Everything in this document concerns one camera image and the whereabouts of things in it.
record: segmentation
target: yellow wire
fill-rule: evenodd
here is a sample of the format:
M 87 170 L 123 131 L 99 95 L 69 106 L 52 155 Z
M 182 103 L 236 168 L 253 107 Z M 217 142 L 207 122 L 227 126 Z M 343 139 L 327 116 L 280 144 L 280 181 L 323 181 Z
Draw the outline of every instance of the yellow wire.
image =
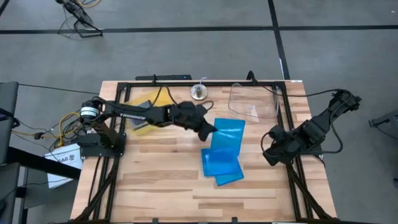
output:
M 59 138 L 60 138 L 60 142 L 58 143 L 58 147 L 63 146 L 63 142 L 62 142 L 62 123 L 63 120 L 68 118 L 70 115 L 76 115 L 78 118 L 80 118 L 80 114 L 76 113 L 76 112 L 71 112 L 66 114 L 61 120 L 60 123 L 58 124 L 58 130 L 60 132 Z
M 17 134 L 23 134 L 23 135 L 26 135 L 26 136 L 35 136 L 35 134 L 23 133 L 23 132 L 15 131 L 15 130 L 12 130 L 12 132 L 13 133 L 17 133 Z
M 97 0 L 93 4 L 89 4 L 89 5 L 83 4 L 80 0 L 76 0 L 76 1 L 77 1 L 77 3 L 79 3 L 79 5 L 81 7 L 93 7 L 93 6 L 97 5 L 98 3 L 100 3 L 101 0 Z
M 63 146 L 63 142 L 62 142 L 63 135 L 62 135 L 62 131 L 61 131 L 62 130 L 62 123 L 63 123 L 63 120 L 65 120 L 66 118 L 69 118 L 69 116 L 71 116 L 71 115 L 76 115 L 78 118 L 80 118 L 80 114 L 78 114 L 76 112 L 71 112 L 71 113 L 66 114 L 63 118 L 61 118 L 61 120 L 60 120 L 60 122 L 58 124 L 58 130 L 59 130 L 60 134 L 58 136 L 53 136 L 53 135 L 42 136 L 42 138 L 59 138 L 60 142 L 58 143 L 58 147 Z M 72 130 L 70 130 L 67 133 L 65 133 L 65 135 L 71 134 L 74 131 L 76 131 L 77 129 L 78 128 L 73 128 Z M 12 132 L 13 133 L 17 133 L 17 134 L 22 134 L 22 135 L 25 135 L 25 136 L 32 136 L 32 137 L 35 136 L 35 134 L 25 133 L 25 132 L 22 132 L 22 131 L 12 130 Z

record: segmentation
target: wooden tabletop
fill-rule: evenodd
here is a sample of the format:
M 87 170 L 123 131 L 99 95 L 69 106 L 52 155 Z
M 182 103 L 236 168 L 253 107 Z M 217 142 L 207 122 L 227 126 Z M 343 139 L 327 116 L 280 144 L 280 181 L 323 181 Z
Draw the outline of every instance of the wooden tabletop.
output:
M 103 82 L 100 97 L 114 100 L 117 83 Z M 305 94 L 302 82 L 286 81 L 286 86 L 289 95 Z M 130 99 L 158 89 L 134 87 Z M 189 86 L 170 87 L 177 102 L 193 100 L 189 89 Z M 205 116 L 209 123 L 213 124 L 216 117 L 236 118 L 228 109 L 230 91 L 228 86 L 208 87 L 206 100 L 215 102 Z M 258 98 L 268 94 L 264 89 L 258 92 L 264 94 Z M 306 98 L 289 97 L 289 102 L 295 127 L 311 118 Z M 280 103 L 286 121 L 282 99 Z M 240 222 L 294 221 L 285 166 L 279 163 L 271 167 L 262 156 L 259 144 L 261 136 L 276 124 L 276 118 L 262 119 L 259 123 L 251 119 L 246 121 L 239 156 L 244 179 L 221 187 L 217 187 L 213 177 L 204 177 L 202 171 L 200 149 L 210 146 L 211 135 L 206 142 L 201 142 L 197 133 L 176 126 L 155 129 L 140 136 L 127 132 L 111 222 L 151 222 L 152 218 L 159 218 L 160 222 L 230 222 L 232 217 L 238 217 Z M 266 138 L 264 148 L 270 144 L 271 140 Z M 309 191 L 325 211 L 335 217 L 323 164 L 313 156 L 302 156 L 302 160 Z M 77 217 L 87 206 L 96 161 L 97 158 L 84 160 L 71 218 Z M 302 195 L 299 189 L 297 192 L 304 217 Z M 106 192 L 100 218 L 104 217 L 107 198 Z

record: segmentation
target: transparent plastic bin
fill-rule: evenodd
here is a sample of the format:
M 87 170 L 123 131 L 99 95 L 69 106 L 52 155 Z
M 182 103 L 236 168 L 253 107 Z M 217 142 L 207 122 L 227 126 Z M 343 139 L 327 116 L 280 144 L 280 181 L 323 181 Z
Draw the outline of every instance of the transparent plastic bin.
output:
M 253 123 L 263 123 L 267 119 L 276 118 L 279 110 L 277 95 L 263 87 L 243 87 L 235 83 L 229 94 L 229 116 L 244 119 Z

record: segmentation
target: small metal object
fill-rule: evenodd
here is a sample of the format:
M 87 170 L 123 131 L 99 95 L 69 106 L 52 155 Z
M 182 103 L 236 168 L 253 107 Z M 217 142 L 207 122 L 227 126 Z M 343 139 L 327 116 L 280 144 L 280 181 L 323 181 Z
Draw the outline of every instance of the small metal object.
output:
M 207 88 L 201 84 L 201 82 L 206 79 L 207 77 L 203 77 L 200 79 L 200 83 L 194 85 L 191 88 L 191 96 L 192 98 L 194 98 L 195 100 L 203 100 L 204 98 L 206 98 L 207 96 Z

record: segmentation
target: black cable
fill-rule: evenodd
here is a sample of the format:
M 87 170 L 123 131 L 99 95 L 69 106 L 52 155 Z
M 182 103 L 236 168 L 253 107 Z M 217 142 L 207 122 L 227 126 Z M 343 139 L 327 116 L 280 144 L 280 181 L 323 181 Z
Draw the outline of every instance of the black cable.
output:
M 77 151 L 77 150 L 80 150 L 80 149 L 72 149 L 72 150 L 68 150 L 68 151 L 65 151 L 65 152 L 54 153 L 54 155 L 64 154 L 64 153 L 67 153 L 67 152 L 73 152 L 73 151 Z
M 69 178 L 65 178 L 65 179 L 62 179 L 62 180 L 55 180 L 55 181 L 47 181 L 47 182 L 43 182 L 43 183 L 29 183 L 29 184 L 24 184 L 24 185 L 22 185 L 22 186 L 20 186 L 20 187 L 26 187 L 26 186 L 28 186 L 28 185 L 43 185 L 43 184 L 48 184 L 48 183 L 60 182 L 60 181 L 64 181 L 64 180 L 67 180 L 67 179 L 69 179 Z M 18 189 L 18 187 L 17 187 L 17 188 L 14 188 L 12 191 L 8 192 L 8 194 L 6 194 L 6 196 L 3 197 L 0 201 L 6 199 L 6 198 L 8 197 L 8 195 L 10 195 L 11 193 L 13 193 L 13 192 L 16 191 L 17 189 Z
M 269 135 L 269 132 L 265 133 L 262 137 L 261 137 L 261 142 L 260 142 L 260 146 L 261 146 L 261 150 L 263 151 L 263 153 L 267 154 L 269 157 L 278 157 L 278 156 L 274 156 L 274 155 L 270 155 L 268 154 L 265 150 L 264 150 L 264 146 L 262 146 L 264 139 L 266 138 L 266 136 Z
M 42 130 L 42 131 L 46 131 L 46 132 L 48 131 L 47 129 L 44 129 L 44 128 L 32 128 L 32 127 L 30 127 L 29 125 L 23 123 L 20 119 L 17 119 L 17 120 L 21 123 L 21 125 L 23 125 L 23 126 L 29 128 L 29 129 L 32 129 L 32 130 Z
M 169 94 L 170 99 L 172 99 L 173 103 L 174 103 L 175 105 L 177 105 L 178 103 L 174 100 L 174 98 L 173 98 L 173 96 L 172 96 L 172 94 L 171 94 L 170 89 L 169 89 L 168 86 L 166 87 L 166 89 L 167 89 L 167 93 Z
M 199 103 L 199 105 L 204 105 L 206 103 L 211 103 L 211 106 L 209 108 L 206 108 L 207 111 L 211 110 L 213 108 L 213 106 L 214 106 L 214 101 L 213 100 L 208 100 L 206 102 Z
M 88 1 L 88 2 L 86 2 L 86 1 L 87 1 L 87 0 L 82 1 L 81 4 L 87 5 L 87 4 L 90 4 L 90 3 L 92 3 L 92 2 L 95 2 L 96 0 L 90 0 L 90 1 Z
M 325 161 L 323 161 L 323 159 L 319 155 L 313 155 L 313 156 L 315 156 L 315 158 L 317 158 L 319 161 L 321 161 L 323 166 L 326 167 Z
M 393 139 L 398 140 L 397 137 L 394 137 L 393 135 L 391 135 L 391 134 L 389 134 L 389 133 L 387 133 L 387 132 L 381 130 L 379 127 L 376 127 L 376 128 L 377 128 L 377 130 L 379 130 L 381 133 L 383 133 L 383 134 L 385 134 L 385 135 L 387 135 L 387 136 L 390 136 L 390 137 L 392 137 Z
M 70 38 L 73 34 L 76 34 L 76 31 L 75 31 L 74 29 L 70 28 L 70 26 L 69 26 L 69 24 L 68 24 L 68 19 L 72 18 L 73 16 L 67 17 L 67 12 L 66 12 L 66 10 L 65 10 L 65 7 L 62 6 L 62 9 L 63 9 L 63 13 L 64 13 L 64 15 L 65 15 L 65 20 L 64 20 L 64 22 L 61 24 L 59 30 L 57 31 L 57 34 L 59 34 L 59 35 L 61 35 L 61 36 L 64 36 L 64 37 L 66 37 L 66 38 Z M 65 23 L 67 23 L 67 26 L 68 26 L 68 28 L 69 28 L 70 30 L 74 31 L 74 32 L 73 32 L 72 34 L 70 34 L 69 36 L 63 35 L 63 34 L 60 33 L 60 31 L 61 31 L 61 29 L 62 29 L 62 27 L 63 27 L 63 25 L 64 25 Z
M 335 129 L 335 125 L 333 124 L 333 122 L 330 122 L 330 127 L 331 127 L 331 130 L 333 131 L 333 133 L 335 134 L 338 142 L 340 143 L 340 148 L 337 151 L 323 151 L 322 152 L 323 154 L 327 154 L 327 153 L 336 154 L 343 150 L 343 141 L 341 140 L 340 136 L 337 134 L 337 131 Z
M 52 154 L 52 151 L 51 151 L 49 148 L 43 146 L 42 144 L 39 144 L 39 143 L 36 143 L 36 142 L 32 142 L 32 141 L 30 141 L 30 140 L 28 140 L 28 139 L 26 139 L 26 138 L 23 138 L 23 137 L 19 136 L 19 135 L 16 134 L 16 133 L 13 133 L 13 134 L 14 134 L 15 136 L 17 136 L 17 137 L 19 137 L 19 138 L 25 140 L 25 141 L 28 141 L 28 142 L 32 143 L 32 144 L 35 144 L 35 145 L 38 145 L 38 146 L 42 146 L 43 148 L 45 148 L 46 150 L 48 150 L 49 153 L 51 153 L 51 155 L 55 158 L 55 160 L 56 160 L 57 162 L 60 162 L 60 161 L 55 157 L 55 155 Z
M 49 90 L 69 91 L 72 93 L 87 93 L 87 94 L 99 95 L 99 93 L 93 93 L 93 92 L 88 92 L 88 91 L 78 91 L 78 90 L 68 90 L 68 89 L 64 89 L 64 88 L 55 88 L 55 87 L 50 87 L 50 86 L 30 85 L 30 84 L 23 84 L 23 83 L 20 83 L 19 85 L 20 86 L 36 87 L 36 88 L 46 88 Z
M 88 195 L 87 206 L 90 205 L 91 194 L 93 193 L 94 183 L 95 183 L 95 179 L 96 179 L 96 176 L 97 176 L 98 165 L 100 164 L 100 160 L 101 160 L 101 157 L 98 157 L 97 163 L 95 164 L 94 176 L 93 176 L 93 181 L 92 181 L 92 183 L 91 183 L 90 194 Z
M 148 108 L 142 108 L 142 110 L 132 110 L 132 109 L 121 108 L 121 107 L 119 107 L 119 106 L 117 106 L 117 105 L 113 105 L 113 106 L 114 106 L 115 108 L 118 108 L 118 109 L 121 109 L 121 110 L 127 110 L 127 111 L 133 111 L 133 112 L 145 112 L 145 111 L 148 111 L 149 109 L 152 109 L 152 108 L 154 107 L 154 105 L 156 104 L 156 101 L 157 101 L 157 99 L 159 98 L 159 95 L 160 95 L 160 92 L 162 91 L 162 88 L 163 88 L 163 86 L 161 86 L 161 87 L 159 88 L 159 91 L 158 91 L 157 94 L 156 94 L 156 97 L 155 97 L 154 102 L 152 103 L 152 106 L 150 106 L 150 107 L 148 107 Z M 172 95 L 171 95 L 171 93 L 170 93 L 169 88 L 168 88 L 167 86 L 166 86 L 166 88 L 167 88 L 167 91 L 168 91 L 169 96 L 171 97 L 172 101 L 173 101 L 175 104 L 177 104 L 177 103 L 175 102 L 175 100 L 173 99 L 173 97 L 172 97 Z M 102 102 L 102 103 L 106 103 L 106 100 L 102 99 L 102 98 L 99 97 L 99 96 L 94 96 L 94 97 L 92 98 L 92 100 L 98 100 L 98 101 L 100 101 L 100 102 Z
M 272 94 L 275 94 L 277 96 L 283 96 L 283 94 L 278 94 L 278 93 L 276 93 L 276 92 L 274 92 L 272 90 L 267 89 L 265 86 L 263 86 L 263 88 L 265 88 L 266 90 L 268 90 Z M 291 97 L 309 97 L 309 96 L 315 96 L 315 95 L 328 93 L 328 92 L 331 92 L 331 91 L 339 91 L 339 90 L 342 90 L 342 89 L 325 90 L 325 91 L 321 91 L 321 92 L 318 92 L 318 93 L 312 93 L 312 94 L 308 94 L 308 95 L 286 95 L 286 96 L 291 96 Z

